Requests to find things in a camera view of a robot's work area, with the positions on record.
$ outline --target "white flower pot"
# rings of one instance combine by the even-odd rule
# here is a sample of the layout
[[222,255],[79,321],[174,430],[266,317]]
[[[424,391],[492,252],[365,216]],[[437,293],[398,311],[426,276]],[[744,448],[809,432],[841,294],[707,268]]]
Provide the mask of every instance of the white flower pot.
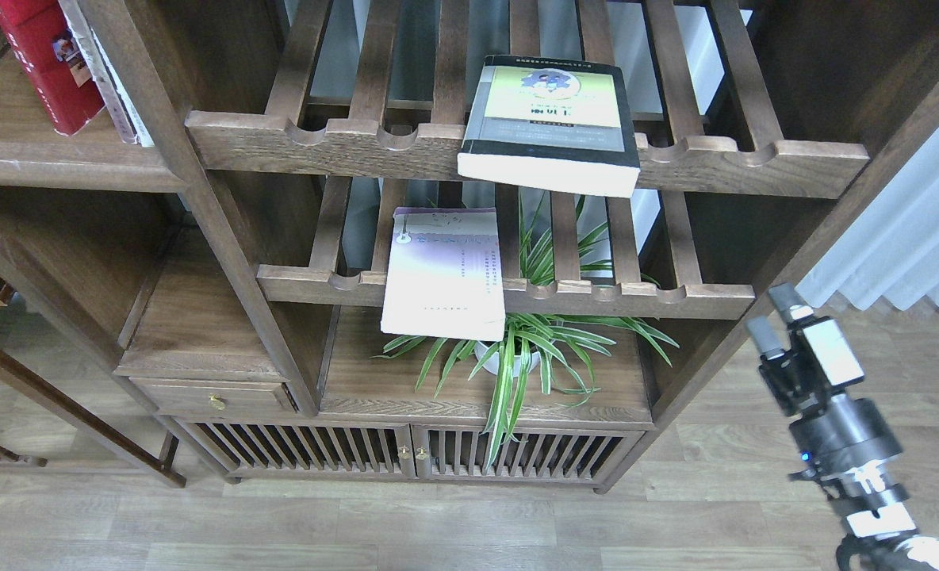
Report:
[[[473,354],[477,356],[477,361],[480,361],[484,357],[484,353],[487,353],[488,347],[491,347],[490,344],[483,343],[483,341],[477,341],[477,346],[473,348]],[[515,356],[515,365],[512,366],[512,378],[519,376],[519,366],[523,360]],[[484,361],[484,368],[487,369],[488,373],[491,373],[494,376],[498,375],[498,354],[492,354],[487,361]],[[530,354],[530,370],[536,368],[539,365],[539,351],[532,351]]]

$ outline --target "black object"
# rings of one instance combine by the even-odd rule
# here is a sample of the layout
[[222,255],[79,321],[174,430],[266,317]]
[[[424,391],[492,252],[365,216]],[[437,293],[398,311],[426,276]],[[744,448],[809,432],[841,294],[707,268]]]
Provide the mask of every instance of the black object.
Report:
[[764,317],[748,324],[760,354],[759,373],[790,423],[806,464],[795,481],[814,481],[842,518],[846,538],[836,549],[841,570],[861,556],[879,571],[939,571],[939,542],[923,538],[903,505],[908,494],[886,470],[903,447],[868,398],[853,399],[847,387],[864,370],[831,317],[818,317],[789,283],[769,290],[790,340],[784,349]]

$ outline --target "slatted cabinet door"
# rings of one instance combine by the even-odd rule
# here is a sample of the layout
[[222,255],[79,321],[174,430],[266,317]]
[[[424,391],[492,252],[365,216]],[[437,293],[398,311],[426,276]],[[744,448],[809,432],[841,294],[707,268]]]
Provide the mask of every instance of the slatted cabinet door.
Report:
[[282,422],[179,422],[230,470],[231,477],[416,477],[409,425],[298,425]]
[[598,485],[642,431],[520,429],[485,466],[490,435],[479,427],[412,427],[416,474],[424,480],[545,481]]

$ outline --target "brass knob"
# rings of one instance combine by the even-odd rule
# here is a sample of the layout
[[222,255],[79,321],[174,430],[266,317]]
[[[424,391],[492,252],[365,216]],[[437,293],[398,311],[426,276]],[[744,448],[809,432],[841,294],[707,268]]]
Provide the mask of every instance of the brass knob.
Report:
[[226,409],[226,401],[215,393],[209,394],[209,404],[211,404],[217,411],[225,411]]

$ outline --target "spider plant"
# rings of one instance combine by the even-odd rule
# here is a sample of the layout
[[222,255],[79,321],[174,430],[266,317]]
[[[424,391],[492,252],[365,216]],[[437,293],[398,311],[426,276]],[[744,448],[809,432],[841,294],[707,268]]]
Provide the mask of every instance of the spider plant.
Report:
[[[550,228],[540,232],[534,239],[536,221],[541,210],[541,203],[532,213],[530,223],[527,224],[523,214],[523,203],[519,203],[519,269],[523,277],[538,286],[549,285],[554,282],[554,242]],[[582,214],[584,197],[579,197],[575,207],[575,218]],[[579,259],[590,256],[600,242],[607,239],[607,223],[597,225],[591,232],[578,242]],[[581,264],[584,272],[611,270],[611,260],[601,259],[595,263]],[[596,387],[596,374],[593,372],[592,353],[611,355],[610,348],[615,341],[606,336],[593,333],[579,325],[604,325],[608,328],[626,329],[643,337],[647,343],[665,360],[670,360],[661,343],[677,347],[675,340],[665,333],[649,325],[642,319],[634,317],[607,317],[586,315],[556,315],[541,313],[509,313],[505,318],[504,339],[491,344],[480,357],[477,365],[469,373],[469,379],[476,376],[483,368],[484,362],[493,355],[498,355],[498,374],[494,385],[494,394],[491,397],[491,408],[488,414],[487,425],[483,433],[490,433],[488,441],[487,459],[485,466],[495,462],[502,444],[512,438],[519,413],[523,409],[523,401],[527,394],[530,382],[531,354],[539,353],[539,383],[541,393],[550,394],[557,390],[560,393],[579,395],[579,401],[571,406],[584,404],[599,388]],[[402,335],[389,341],[378,358],[396,358],[414,350],[427,337],[415,335]],[[445,347],[449,343],[454,346],[447,353],[441,374],[434,390],[434,397],[441,393],[445,379],[454,368],[456,362],[468,358],[473,353],[477,341],[472,339],[448,339],[439,337],[434,339],[420,375],[416,379],[415,390],[419,390],[427,379],[428,372],[434,361],[444,355]],[[569,364],[566,354],[574,354],[585,366],[584,374],[576,371],[575,366]],[[516,371],[516,358],[519,365]],[[556,383],[555,370],[564,371],[571,379],[569,386],[560,386]]]

